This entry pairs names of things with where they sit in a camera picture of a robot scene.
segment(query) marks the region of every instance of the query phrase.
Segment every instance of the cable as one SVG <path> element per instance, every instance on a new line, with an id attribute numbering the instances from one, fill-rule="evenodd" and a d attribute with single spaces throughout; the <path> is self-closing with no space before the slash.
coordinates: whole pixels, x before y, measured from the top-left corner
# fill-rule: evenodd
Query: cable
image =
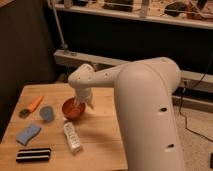
<path id="1" fill-rule="evenodd" d="M 211 52 L 211 55 L 210 55 L 210 58 L 209 58 L 209 62 L 208 62 L 208 65 L 206 67 L 206 70 L 205 70 L 205 73 L 203 74 L 203 76 L 201 77 L 201 79 L 199 81 L 197 81 L 191 88 L 190 90 L 193 90 L 195 89 L 201 82 L 202 80 L 205 78 L 206 74 L 208 73 L 209 69 L 210 69 L 210 66 L 212 64 L 212 59 L 213 59 L 213 51 Z M 207 136 L 203 135 L 203 134 L 200 134 L 196 131 L 193 131 L 191 130 L 189 127 L 188 127 L 188 118 L 186 115 L 184 115 L 181 111 L 182 109 L 182 106 L 183 106 L 183 98 L 184 98 L 184 95 L 186 95 L 186 90 L 187 90 L 187 82 L 184 82 L 184 88 L 183 88 L 183 91 L 182 91 L 182 94 L 181 94 L 181 97 L 180 97 L 180 105 L 179 105 L 179 114 L 184 117 L 185 119 L 185 129 L 188 130 L 189 132 L 207 140 L 207 141 L 210 141 L 213 143 L 213 140 L 211 138 L 208 138 Z"/>
<path id="2" fill-rule="evenodd" d="M 198 133 L 198 132 L 196 132 L 196 131 L 193 131 L 192 129 L 190 129 L 190 128 L 188 127 L 188 118 L 187 118 L 187 116 L 184 115 L 184 114 L 182 113 L 182 111 L 181 111 L 182 106 L 183 106 L 183 95 L 184 95 L 185 90 L 186 90 L 186 85 L 187 85 L 187 84 L 186 84 L 186 82 L 185 82 L 185 83 L 184 83 L 184 89 L 183 89 L 183 92 L 182 92 L 182 95 L 181 95 L 181 98 L 180 98 L 180 106 L 179 106 L 179 114 L 180 114 L 182 117 L 184 117 L 184 119 L 185 119 L 185 129 L 188 130 L 189 132 L 191 132 L 191 133 L 193 133 L 193 134 L 196 134 L 197 136 L 199 136 L 199 137 L 201 137 L 201 138 L 203 138 L 203 139 L 205 139 L 205 140 L 210 141 L 210 142 L 213 143 L 213 140 L 212 140 L 211 138 L 208 138 L 207 136 L 205 136 L 205 135 L 203 135 L 203 134 L 200 134 L 200 133 Z"/>

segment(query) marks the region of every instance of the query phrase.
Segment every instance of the white bottle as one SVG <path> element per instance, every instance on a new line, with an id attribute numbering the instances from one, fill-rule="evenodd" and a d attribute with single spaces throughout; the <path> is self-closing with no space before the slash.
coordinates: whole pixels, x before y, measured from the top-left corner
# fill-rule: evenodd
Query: white bottle
<path id="1" fill-rule="evenodd" d="M 82 150 L 81 142 L 75 132 L 75 128 L 72 122 L 68 120 L 64 121 L 64 134 L 67 137 L 67 142 L 72 154 L 76 154 L 78 151 Z"/>

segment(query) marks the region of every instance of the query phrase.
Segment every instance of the wall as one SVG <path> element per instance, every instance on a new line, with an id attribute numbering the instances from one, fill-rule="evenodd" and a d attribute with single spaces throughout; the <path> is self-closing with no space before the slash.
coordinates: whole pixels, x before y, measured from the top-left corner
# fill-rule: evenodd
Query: wall
<path id="1" fill-rule="evenodd" d="M 0 135 L 23 85 L 56 78 L 45 8 L 45 0 L 15 0 L 0 8 Z"/>

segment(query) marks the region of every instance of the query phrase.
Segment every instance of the screw hole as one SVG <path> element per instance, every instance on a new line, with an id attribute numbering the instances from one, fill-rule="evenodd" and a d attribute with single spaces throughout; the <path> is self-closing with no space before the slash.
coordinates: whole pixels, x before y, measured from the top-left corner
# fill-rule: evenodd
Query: screw hole
<path id="1" fill-rule="evenodd" d="M 166 112 L 167 111 L 167 108 L 166 107 L 163 107 L 160 109 L 160 112 Z"/>
<path id="2" fill-rule="evenodd" d="M 170 144 L 170 145 L 167 146 L 167 148 L 174 148 L 174 147 L 175 147 L 174 144 Z"/>
<path id="3" fill-rule="evenodd" d="M 165 152 L 172 152 L 173 150 L 175 150 L 175 145 L 174 144 L 169 144 L 166 149 Z"/>

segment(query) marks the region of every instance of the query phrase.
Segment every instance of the gray object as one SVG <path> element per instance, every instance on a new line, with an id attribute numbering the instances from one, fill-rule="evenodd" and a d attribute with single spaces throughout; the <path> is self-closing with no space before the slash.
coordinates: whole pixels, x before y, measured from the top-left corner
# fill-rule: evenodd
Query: gray object
<path id="1" fill-rule="evenodd" d="M 51 106 L 43 107 L 40 110 L 39 114 L 42 117 L 42 119 L 46 122 L 51 122 L 55 118 L 54 113 L 53 113 L 53 108 Z"/>
<path id="2" fill-rule="evenodd" d="M 35 137 L 41 130 L 41 127 L 31 123 L 27 128 L 25 128 L 22 132 L 17 134 L 16 140 L 22 145 L 27 145 L 27 143 Z"/>

